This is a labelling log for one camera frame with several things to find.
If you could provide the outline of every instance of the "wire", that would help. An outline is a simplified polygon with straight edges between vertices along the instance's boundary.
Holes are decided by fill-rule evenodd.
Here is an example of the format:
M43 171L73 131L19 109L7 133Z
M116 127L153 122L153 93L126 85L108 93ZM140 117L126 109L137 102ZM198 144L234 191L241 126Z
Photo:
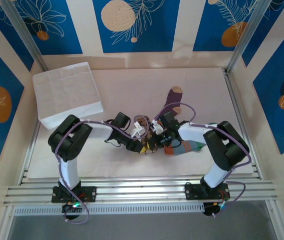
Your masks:
M241 192L240 194L238 194L238 196L237 196L232 202L230 202L230 204L228 204L227 207L225 207L225 209L229 209L229 208L244 194L244 192L245 192L245 190L246 190L246 185L245 185L245 183L239 182L239 181L226 181L225 183L227 183L227 184L241 184L241 185L244 186L242 192Z
M218 192L222 195L222 201L224 201L224 193L223 193L223 191L218 190Z
M160 117L160 115L162 114L162 112L163 112L168 106L170 106L170 105L176 105L176 104L185 105L185 106L189 107L189 108L193 111L193 113L194 113L193 116L192 116L191 119L190 119L190 122L191 122L192 120L194 120L194 118L195 118L195 116L196 116L196 111L195 111L195 109L194 109L192 106L190 106L189 104L187 104L187 103L182 103L182 102L173 102L173 103L167 104L166 106L164 106L164 107L160 110L160 112L157 114L157 116L154 118L154 120L158 120L158 118Z
M114 143L112 143L112 142L110 142L110 141L108 141L108 140L104 140L104 142L106 143L106 144L112 144L114 147L116 147L116 148L119 148L120 146L122 146L122 144L120 144L120 145L115 145Z
M127 125L127 127L123 130L123 131L126 131L126 130L128 130L128 128L131 126L131 118L129 119L129 122L128 122L128 125Z
M169 149L175 149L175 148L178 148L180 145L182 145L182 141L179 141L180 144L178 144L177 146L168 146Z
M83 202L83 201L71 190L71 188L67 185L67 183L66 183L66 181L65 181L65 179L64 179L64 177L63 177L62 166L61 166L61 158L60 158L59 155L58 155L58 150L59 150L59 148L61 147L62 143L63 143L63 142L65 141L65 139L67 138L67 136L68 136L71 132L73 132L73 130L76 129L77 126L79 126L79 125L81 125L81 124L84 124L85 122L88 122L88 121L80 121L80 122L76 123L74 126L72 126L71 129L62 137L61 141L58 143L58 145L57 145L57 147L56 147L56 149L55 149L55 152L54 152L55 157L56 157L56 159L57 159L57 161L58 161L58 172L59 172L59 174L60 174L60 177L61 177L61 180L62 180L63 185L64 185L65 188L71 193L71 195L72 195L76 200L78 200L79 203L81 203L81 204L84 206L85 210L87 211L86 218L85 218L85 220L83 220L83 221L72 221L72 220L68 220L68 219L66 218L66 214L65 214L65 215L64 215L65 221L67 221L67 222L69 222L69 223L71 223L71 224L84 224L84 223L86 223L86 222L88 221L88 219L89 219L89 210L88 210L86 204L84 204L84 202Z

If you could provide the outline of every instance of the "white leaf drawing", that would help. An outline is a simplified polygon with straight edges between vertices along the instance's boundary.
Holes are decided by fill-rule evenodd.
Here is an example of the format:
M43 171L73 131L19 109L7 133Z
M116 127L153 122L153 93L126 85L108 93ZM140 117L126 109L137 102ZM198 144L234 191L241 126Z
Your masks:
M66 15L51 10L51 0L15 0L13 3L31 34L36 36L37 32L42 31L64 36L64 30L58 24L66 20ZM0 20L11 26L1 6Z
M246 0L242 8L238 6L237 0L218 0L215 4L220 9L222 17L224 17L230 26L233 26L237 33L237 40L243 32L243 23L248 21L249 16L253 13L259 0ZM265 18L269 19L270 11L279 11L284 6L284 0L272 1Z

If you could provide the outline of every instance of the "metal extrusion bar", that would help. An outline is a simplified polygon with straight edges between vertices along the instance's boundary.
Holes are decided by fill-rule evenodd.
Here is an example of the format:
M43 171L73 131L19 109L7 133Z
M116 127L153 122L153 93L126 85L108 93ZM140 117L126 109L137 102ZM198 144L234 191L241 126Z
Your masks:
M29 144L29 146L28 146L28 148L26 150L26 153L25 153L25 158L24 158L23 165L22 165L22 168L21 168L21 172L20 172L20 175L19 175L19 178L17 180L17 184L16 185L21 185L22 184L24 173L25 173L25 171L29 167L29 164L31 162L31 158L32 158L32 155L33 155L33 150L34 150L34 147L35 147L38 131L40 129L40 125L41 125L41 123L37 119L36 123L35 123L35 128L34 128L34 132L33 132L30 144Z
M47 71L48 67L41 56L41 52L14 6L14 2L12 0L0 0L0 5L34 61L42 71Z
M272 0L257 0L257 5L255 10L252 13L251 18L249 19L247 26L240 37L235 49L234 53L226 67L227 74L229 74L233 68L235 67L237 61L242 56L243 52L245 51L248 43L252 39L258 25L260 24L265 12L267 11L269 5L271 4Z
M241 108L240 108L240 106L237 102L237 96L236 96L236 93L234 91L232 81L230 81L230 78L229 78L230 76L226 74L226 71L224 71L224 77L225 77L225 82L226 82L226 85L227 85L227 88L228 88L228 91L229 91L229 94L230 94L230 97L231 97L231 100L232 100L232 103L233 103L233 107L234 107L234 110L235 110L235 113L236 113L238 123L240 124L240 129L241 129L241 132L243 134L243 138L244 138L245 142L247 143L247 145L249 146L249 148L251 150L250 154L252 156L253 162L256 164L256 168L257 168L257 172L259 174L259 177L260 177L261 180L263 180L264 176L262 174L254 146L252 144L252 141L249 138L247 129L246 129L245 124L244 124L244 119L243 119L243 116L242 116L242 110L241 110Z
M57 179L51 181L28 182L21 186L11 186L8 189L4 204L6 206L33 206L54 205L51 203L52 187ZM258 178L237 178L246 184L246 191L240 198L242 201L274 200L277 199L271 181ZM119 179L82 179L83 186L97 186L96 203L94 204L152 204L152 203L186 203L184 185L186 182L198 184L199 176L187 178L171 177L156 179L147 177L135 178L135 180ZM231 199L234 199L242 191L240 185L229 185Z
M278 239L284 239L284 211L278 200L267 200L266 205Z
M113 215L113 214L163 214L163 213L202 213L204 204L200 202L182 203L152 203L152 204L89 204L90 215ZM51 206L18 206L14 216L54 216L61 215L62 208L59 205ZM86 214L84 208L79 208L69 215Z

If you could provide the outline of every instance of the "purple cable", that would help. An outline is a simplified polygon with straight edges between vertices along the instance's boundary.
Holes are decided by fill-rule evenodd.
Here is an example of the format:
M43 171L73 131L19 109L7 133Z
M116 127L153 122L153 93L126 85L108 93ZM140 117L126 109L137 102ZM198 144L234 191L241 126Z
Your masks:
M245 163L242 163L242 164L239 164L237 166L235 166L232 170L230 170L226 176L224 177L223 181L225 181L230 174L232 174L233 170L239 168L239 167L242 167L242 166L245 166L245 165L248 165L252 162L252 157L250 156L249 152L246 150L246 148L244 148L244 146L242 144L240 144L240 142L238 142L235 138L233 138L231 135L229 135L227 132L219 129L218 127L214 127L214 126L211 126L211 125L204 125L204 124L194 124L194 123L191 123L191 126L193 127L200 127L200 128L208 128L208 129L214 129L214 130L217 130L219 131L220 133L222 133L223 135L225 135L226 137L228 137L230 140L232 140L237 146L239 146L241 148L241 150L247 155L248 157L248 161L245 162ZM229 208L231 205L233 205L242 195L243 193L245 192L246 190L246 185L242 182L239 182L239 181L226 181L226 183L228 184L242 184L244 186L243 188L243 191L228 205L227 208Z
M59 148L61 147L62 143L64 142L64 140L67 138L67 136L77 127L79 126L80 124L85 124L85 123L88 123L88 121L80 121L78 123L76 123L73 127L71 127L71 129L62 137L61 141L58 143L56 149L55 149L55 157L58 161L58 172L60 174L60 177L61 177L61 180L63 182L63 185L66 187L66 189L72 194L73 197L75 197L76 200L78 200L84 207L85 209L87 210L87 215L86 215L86 219L83 220L83 221L69 221L65 215L64 215L64 218L66 221L68 221L69 223L71 224L84 224L88 221L88 218L89 218L89 211L88 211L88 208L87 206L84 204L84 202L70 189L70 187L67 185L64 177L63 177L63 174L62 174L62 167L61 167L61 159L59 157L59 155L57 154L58 153L58 150Z
M242 192L241 192L240 194L238 194L238 196L227 206L227 208L230 208L230 207L243 195L243 193L244 193L245 190L246 190L246 185L245 185L245 183L239 182L239 181L226 181L226 183L228 183L228 184L241 184L241 185L244 186Z
M58 145L56 146L56 149L55 149L54 154L55 154L55 157L56 157L56 159L57 159L57 161L58 161L58 172L59 172L59 174L60 174L60 177L61 177L61 180L62 180L62 182L63 182L63 185L64 185L65 188L72 194L72 196L75 197L75 199L78 200L78 201L81 203L81 205L83 205L83 206L85 207L85 209L86 209L86 211L87 211L86 219L83 220L83 221L79 221L79 222L68 220L68 219L66 218L66 214L65 214L65 215L64 215L64 218L65 218L65 220L68 221L69 223L71 223L71 224L84 224L84 223L86 223L86 222L88 221L88 218L89 218L89 210L88 210L86 204L84 204L84 202L83 202L83 201L71 190L71 188L67 185L67 183L66 183L66 181L65 181L65 179L64 179L64 177L63 177L63 174L62 174L62 167L61 167L61 158L60 158L59 155L57 154L59 148L60 148L61 145L62 145L62 143L65 141L65 139L67 138L67 136L70 135L70 133L71 133L76 127L78 127L78 126L81 125L81 124L88 124L88 123L100 124L100 125L109 126L109 127L113 128L113 129L118 130L119 132L121 132L122 134L124 134L126 137L128 137L128 138L130 138L130 139L133 139L133 140L142 139L142 138L145 137L145 136L148 134L148 132L149 132L149 124L148 124L147 119L146 119L144 116L138 115L138 116L136 116L136 117L141 117L141 118L143 118L143 119L146 121L146 124L147 124L146 132L145 132L141 137L131 137L130 135L128 135L126 132L124 132L123 130L119 129L118 127L115 127L115 126L113 126L113 125L111 125L111 124L108 124L108 123L105 123L105 122L100 122L100 121L87 121L87 120L85 120L85 121L80 121L80 122L76 123L74 126L72 126L71 129L62 137L61 141L60 141L60 142L58 143Z
M176 104L188 106L188 107L193 111L193 113L194 113L194 115L193 115L192 118L190 119L190 122L191 122L192 120L194 120L194 118L195 118L195 116L196 116L196 111L195 111L195 109L194 109L192 106L190 106L190 105L188 105L188 104L186 104L186 103L182 103L182 102L172 102L172 103L170 103L170 104L167 104L166 106L164 106L164 107L162 108L162 110L160 110L160 112L157 114L157 116L154 118L154 120L157 120L157 119L160 117L160 115L162 114L162 112L163 112L168 106L170 106L170 105L176 105Z

